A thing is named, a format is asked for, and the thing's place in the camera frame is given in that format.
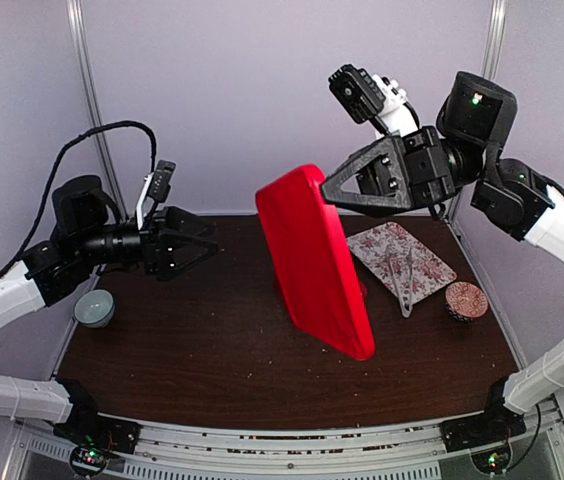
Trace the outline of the pale green ceramic bowl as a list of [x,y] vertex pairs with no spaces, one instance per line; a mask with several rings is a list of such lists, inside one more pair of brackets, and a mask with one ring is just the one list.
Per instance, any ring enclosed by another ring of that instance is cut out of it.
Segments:
[[73,319],[93,329],[106,327],[114,314],[114,298],[110,292],[103,289],[94,289],[84,294],[73,308]]

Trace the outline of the aluminium frame post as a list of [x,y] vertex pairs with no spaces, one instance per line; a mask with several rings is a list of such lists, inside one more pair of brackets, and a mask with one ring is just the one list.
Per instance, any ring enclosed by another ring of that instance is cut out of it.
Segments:
[[[90,62],[82,2],[79,0],[67,0],[66,7],[88,118],[92,128],[99,127],[103,125],[103,121]],[[107,138],[104,134],[97,134],[94,136],[94,142],[108,193],[112,196],[119,210],[126,214],[126,205],[113,166]]]
[[[488,22],[481,75],[492,82],[496,80],[500,65],[506,29],[508,4],[509,2],[507,0],[493,0],[491,2],[491,12]],[[473,186],[464,187],[460,194],[452,202],[449,213],[449,221],[452,226],[457,224],[463,208],[470,204],[473,189]]]

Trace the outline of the metal serving tongs white handle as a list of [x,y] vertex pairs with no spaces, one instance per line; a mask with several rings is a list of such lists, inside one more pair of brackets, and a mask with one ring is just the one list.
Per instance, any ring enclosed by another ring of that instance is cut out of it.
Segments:
[[413,250],[411,247],[398,248],[391,244],[385,249],[385,257],[401,314],[404,318],[409,318],[414,305]]

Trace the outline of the floral rectangular tray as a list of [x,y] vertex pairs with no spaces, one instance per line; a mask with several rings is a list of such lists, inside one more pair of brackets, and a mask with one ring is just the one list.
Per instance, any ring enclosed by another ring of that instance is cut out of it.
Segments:
[[347,237],[357,258],[401,303],[414,306],[457,279],[457,273],[396,222]]

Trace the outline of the red patterned small bowl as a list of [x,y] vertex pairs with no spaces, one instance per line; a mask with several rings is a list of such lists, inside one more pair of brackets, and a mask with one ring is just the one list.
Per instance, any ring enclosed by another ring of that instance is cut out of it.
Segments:
[[469,282],[457,281],[445,290],[445,308],[453,319],[470,323],[487,313],[489,303],[479,287]]

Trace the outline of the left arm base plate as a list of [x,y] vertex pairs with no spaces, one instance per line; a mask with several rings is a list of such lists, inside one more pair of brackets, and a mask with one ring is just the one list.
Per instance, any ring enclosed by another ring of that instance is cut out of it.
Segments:
[[96,415],[79,423],[53,424],[53,434],[71,442],[68,464],[81,478],[92,479],[119,464],[122,454],[133,454],[140,437],[139,423]]

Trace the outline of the left aluminium frame post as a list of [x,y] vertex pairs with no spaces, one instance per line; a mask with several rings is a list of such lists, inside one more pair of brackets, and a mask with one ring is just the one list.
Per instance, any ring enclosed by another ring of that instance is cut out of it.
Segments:
[[[103,121],[90,62],[82,2],[79,0],[67,0],[66,7],[88,118],[92,128],[99,127],[103,125]],[[113,166],[107,138],[104,134],[97,134],[94,136],[94,142],[108,193],[112,196],[119,210],[126,214],[126,205]]]

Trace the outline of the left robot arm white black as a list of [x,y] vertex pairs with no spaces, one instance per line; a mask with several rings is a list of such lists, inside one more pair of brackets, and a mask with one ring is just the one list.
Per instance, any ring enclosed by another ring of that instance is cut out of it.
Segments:
[[[214,224],[171,206],[122,219],[96,175],[73,178],[52,194],[56,225],[49,240],[17,254],[0,274],[0,330],[72,294],[100,265],[141,264],[170,281],[217,250]],[[36,419],[70,430],[85,444],[106,433],[92,396],[76,381],[0,375],[0,417]]]

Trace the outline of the right aluminium frame post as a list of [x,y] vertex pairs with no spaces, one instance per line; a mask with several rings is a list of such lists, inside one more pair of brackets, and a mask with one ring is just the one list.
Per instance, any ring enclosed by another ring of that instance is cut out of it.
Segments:
[[[491,12],[488,22],[481,75],[492,82],[496,80],[500,65],[506,29],[508,4],[509,2],[507,0],[493,0],[491,2]],[[463,208],[470,204],[473,189],[473,186],[464,187],[460,194],[452,202],[449,213],[449,221],[452,226],[457,224]]]

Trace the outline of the red square tin box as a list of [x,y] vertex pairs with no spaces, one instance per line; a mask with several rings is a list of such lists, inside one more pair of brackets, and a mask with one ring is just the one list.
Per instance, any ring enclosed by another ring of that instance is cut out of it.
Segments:
[[[285,297],[284,297],[284,294],[282,292],[282,287],[281,287],[281,284],[279,282],[278,277],[274,278],[273,284],[274,284],[276,292],[279,294],[280,298],[283,301],[285,301]],[[363,301],[365,301],[367,299],[367,296],[368,296],[368,289],[362,281],[358,281],[358,287],[359,287],[359,290],[360,290],[361,298],[362,298]]]

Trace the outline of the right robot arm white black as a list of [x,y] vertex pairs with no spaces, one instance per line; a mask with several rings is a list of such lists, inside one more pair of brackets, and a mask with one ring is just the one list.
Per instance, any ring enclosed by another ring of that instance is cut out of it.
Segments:
[[517,113],[513,93],[461,71],[435,124],[422,126],[394,81],[348,64],[329,88],[378,137],[322,183],[327,203],[375,217],[419,209],[438,217],[472,185],[472,206],[493,225],[564,264],[564,188],[502,154]]

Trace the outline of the front aluminium rail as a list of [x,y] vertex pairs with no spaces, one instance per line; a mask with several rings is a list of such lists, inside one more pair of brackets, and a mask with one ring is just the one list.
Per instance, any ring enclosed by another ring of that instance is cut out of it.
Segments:
[[555,399],[526,432],[450,451],[438,419],[376,427],[247,430],[140,421],[133,451],[99,479],[564,479],[564,419]]

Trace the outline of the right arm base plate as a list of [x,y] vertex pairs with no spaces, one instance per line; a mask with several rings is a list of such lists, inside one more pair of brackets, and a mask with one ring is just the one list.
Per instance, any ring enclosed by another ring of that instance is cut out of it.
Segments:
[[468,450],[475,469],[487,475],[513,465],[511,440],[526,432],[523,418],[485,419],[482,414],[444,421],[440,432],[448,453]]

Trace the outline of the red tin lid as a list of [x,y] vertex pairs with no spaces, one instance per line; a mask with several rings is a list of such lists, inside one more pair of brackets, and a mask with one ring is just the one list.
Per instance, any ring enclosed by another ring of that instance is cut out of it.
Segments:
[[357,360],[376,350],[358,276],[335,206],[315,165],[297,167],[258,190],[255,203],[292,323]]

